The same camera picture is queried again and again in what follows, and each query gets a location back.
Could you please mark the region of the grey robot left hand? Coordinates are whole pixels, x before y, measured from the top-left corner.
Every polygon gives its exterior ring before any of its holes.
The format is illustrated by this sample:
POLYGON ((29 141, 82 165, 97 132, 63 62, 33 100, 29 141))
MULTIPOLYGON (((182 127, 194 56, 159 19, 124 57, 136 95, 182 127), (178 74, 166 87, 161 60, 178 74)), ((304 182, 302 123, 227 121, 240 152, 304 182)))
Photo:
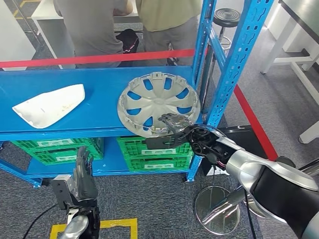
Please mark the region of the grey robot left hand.
POLYGON ((79 200, 95 200, 98 191, 93 178, 93 157, 89 158, 86 146, 78 149, 76 167, 73 169, 73 180, 76 184, 76 197, 79 200))

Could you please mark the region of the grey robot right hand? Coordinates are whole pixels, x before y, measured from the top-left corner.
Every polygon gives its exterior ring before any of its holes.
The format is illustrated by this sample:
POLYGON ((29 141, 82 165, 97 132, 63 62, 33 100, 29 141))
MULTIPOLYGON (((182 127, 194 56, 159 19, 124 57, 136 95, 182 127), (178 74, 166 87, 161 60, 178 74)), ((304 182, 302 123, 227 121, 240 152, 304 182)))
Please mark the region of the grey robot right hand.
POLYGON ((194 125, 194 122, 187 117, 172 113, 163 114, 158 120, 163 122, 169 131, 174 134, 183 132, 187 127, 194 125))

